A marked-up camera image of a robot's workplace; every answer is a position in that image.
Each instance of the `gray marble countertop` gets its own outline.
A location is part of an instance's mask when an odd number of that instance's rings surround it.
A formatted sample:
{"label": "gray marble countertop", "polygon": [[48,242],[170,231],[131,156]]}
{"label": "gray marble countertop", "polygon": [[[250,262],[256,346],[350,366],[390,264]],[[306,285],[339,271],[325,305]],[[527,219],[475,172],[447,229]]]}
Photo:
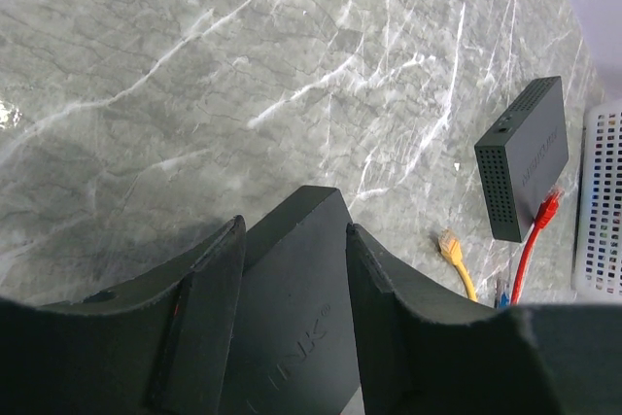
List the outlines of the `gray marble countertop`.
{"label": "gray marble countertop", "polygon": [[526,300],[570,300],[581,127],[603,101],[567,0],[0,0],[0,294],[74,299],[303,184],[481,300],[494,241],[473,145],[532,78],[564,81],[570,162]]}

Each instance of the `black router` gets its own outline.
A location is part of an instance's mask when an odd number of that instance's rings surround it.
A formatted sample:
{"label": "black router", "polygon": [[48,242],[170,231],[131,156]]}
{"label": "black router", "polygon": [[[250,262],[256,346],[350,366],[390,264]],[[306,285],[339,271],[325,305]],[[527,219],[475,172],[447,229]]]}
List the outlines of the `black router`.
{"label": "black router", "polygon": [[561,77],[533,80],[475,144],[493,236],[522,242],[568,162]]}

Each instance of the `red ethernet cable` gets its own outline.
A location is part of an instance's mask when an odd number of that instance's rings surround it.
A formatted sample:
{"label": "red ethernet cable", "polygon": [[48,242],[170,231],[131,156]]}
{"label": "red ethernet cable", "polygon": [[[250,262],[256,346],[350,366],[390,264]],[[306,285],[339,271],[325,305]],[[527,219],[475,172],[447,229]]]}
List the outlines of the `red ethernet cable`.
{"label": "red ethernet cable", "polygon": [[514,279],[514,287],[512,288],[512,299],[510,303],[515,305],[518,303],[518,299],[521,296],[523,290],[523,280],[525,279],[525,271],[527,270],[527,264],[529,258],[536,244],[537,237],[546,228],[546,226],[555,217],[557,210],[560,207],[560,197],[562,192],[560,190],[553,190],[540,204],[540,208],[537,210],[536,225],[532,230],[532,233],[527,240],[523,255],[521,256],[521,262],[518,264],[518,270],[516,271],[516,279]]}

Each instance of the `white plastic basket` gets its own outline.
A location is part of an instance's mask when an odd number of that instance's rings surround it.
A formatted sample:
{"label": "white plastic basket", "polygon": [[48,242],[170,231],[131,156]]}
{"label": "white plastic basket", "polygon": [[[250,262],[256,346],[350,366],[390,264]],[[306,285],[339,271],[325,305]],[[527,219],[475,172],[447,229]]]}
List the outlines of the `white plastic basket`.
{"label": "white plastic basket", "polygon": [[574,287],[622,301],[622,101],[591,110],[585,127]]}

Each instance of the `yellow ethernet cable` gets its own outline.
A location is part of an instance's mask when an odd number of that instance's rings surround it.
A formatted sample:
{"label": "yellow ethernet cable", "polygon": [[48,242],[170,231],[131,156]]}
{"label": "yellow ethernet cable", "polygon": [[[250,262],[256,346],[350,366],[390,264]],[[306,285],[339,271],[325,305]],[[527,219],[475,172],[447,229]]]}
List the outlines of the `yellow ethernet cable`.
{"label": "yellow ethernet cable", "polygon": [[438,238],[438,246],[440,247],[440,253],[458,270],[458,274],[460,274],[460,278],[465,284],[466,296],[473,301],[477,301],[475,287],[463,263],[463,251],[460,248],[460,242],[456,234],[450,229],[445,230]]}

